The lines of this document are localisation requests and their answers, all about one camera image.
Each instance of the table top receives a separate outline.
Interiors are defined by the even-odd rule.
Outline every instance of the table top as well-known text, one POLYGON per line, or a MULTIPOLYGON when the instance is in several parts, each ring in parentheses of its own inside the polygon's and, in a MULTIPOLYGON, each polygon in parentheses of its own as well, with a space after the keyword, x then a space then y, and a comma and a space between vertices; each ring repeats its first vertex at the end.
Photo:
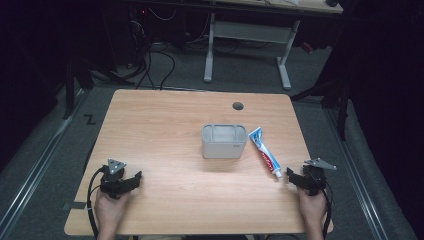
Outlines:
POLYGON ((301 11, 312 11, 320 13, 342 13, 343 8, 340 4, 335 7, 330 7, 325 3, 325 0, 298 0, 297 5, 294 4, 296 0, 268 0, 269 4, 264 0, 215 0, 216 2, 226 2, 234 4, 248 4, 257 6, 268 6, 277 8, 287 8, 301 11))
MULTIPOLYGON (((208 123, 243 124, 248 133, 262 127, 283 171, 300 173, 310 159, 287 95, 118 90, 75 202, 85 202, 92 175, 113 158, 127 163, 124 179, 143 172, 119 234, 304 232, 295 186, 270 173, 250 139, 240 159, 202 157, 201 130, 208 123), (233 109, 234 102, 243 110, 233 109)), ((65 232, 92 235, 87 212, 72 209, 65 232)))

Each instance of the person's arm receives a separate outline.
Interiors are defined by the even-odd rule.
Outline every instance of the person's arm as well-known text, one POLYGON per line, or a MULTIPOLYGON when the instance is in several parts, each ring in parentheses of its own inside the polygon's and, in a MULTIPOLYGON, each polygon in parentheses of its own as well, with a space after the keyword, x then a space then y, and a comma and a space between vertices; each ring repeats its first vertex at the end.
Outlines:
POLYGON ((308 240, 323 240, 322 219, 326 211, 327 201, 319 191, 315 196, 309 196, 307 191, 298 187, 300 212, 303 215, 308 240))
POLYGON ((97 240, 115 239, 129 197, 130 192, 127 192, 119 200, 116 200, 100 189, 97 190, 96 205, 94 206, 99 225, 97 240))

